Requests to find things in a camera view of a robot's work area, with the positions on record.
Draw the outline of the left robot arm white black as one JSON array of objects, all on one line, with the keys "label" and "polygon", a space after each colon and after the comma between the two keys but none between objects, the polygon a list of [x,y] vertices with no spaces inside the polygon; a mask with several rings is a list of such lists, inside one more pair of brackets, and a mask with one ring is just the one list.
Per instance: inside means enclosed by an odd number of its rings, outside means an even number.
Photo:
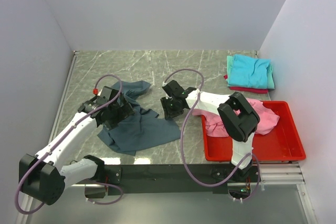
[{"label": "left robot arm white black", "polygon": [[19,162],[19,190],[45,205],[54,204],[64,190],[82,180],[106,182],[104,161],[87,155],[80,161],[66,165],[71,152],[90,133],[103,125],[113,129],[134,114],[131,104],[120,89],[103,87],[84,102],[70,123],[35,155],[24,155]]}]

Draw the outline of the slate blue t shirt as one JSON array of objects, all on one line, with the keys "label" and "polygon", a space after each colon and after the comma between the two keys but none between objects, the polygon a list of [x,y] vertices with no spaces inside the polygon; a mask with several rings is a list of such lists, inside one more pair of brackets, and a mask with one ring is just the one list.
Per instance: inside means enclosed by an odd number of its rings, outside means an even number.
[{"label": "slate blue t shirt", "polygon": [[146,81],[122,82],[122,94],[134,110],[134,114],[112,130],[103,127],[98,138],[116,153],[134,156],[137,151],[178,140],[179,126],[173,120],[160,119],[152,109],[144,109],[137,98],[146,94],[151,84]]}]

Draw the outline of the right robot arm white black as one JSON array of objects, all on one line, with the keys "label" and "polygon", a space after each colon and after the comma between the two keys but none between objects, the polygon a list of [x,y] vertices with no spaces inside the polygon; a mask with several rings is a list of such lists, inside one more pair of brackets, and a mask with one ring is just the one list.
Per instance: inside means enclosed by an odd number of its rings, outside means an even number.
[{"label": "right robot arm white black", "polygon": [[240,92],[222,95],[200,91],[193,87],[184,89],[175,80],[164,83],[162,88],[166,96],[160,101],[166,120],[182,115],[185,109],[218,115],[226,132],[232,138],[233,154],[230,162],[240,170],[249,169],[253,138],[260,117]]}]

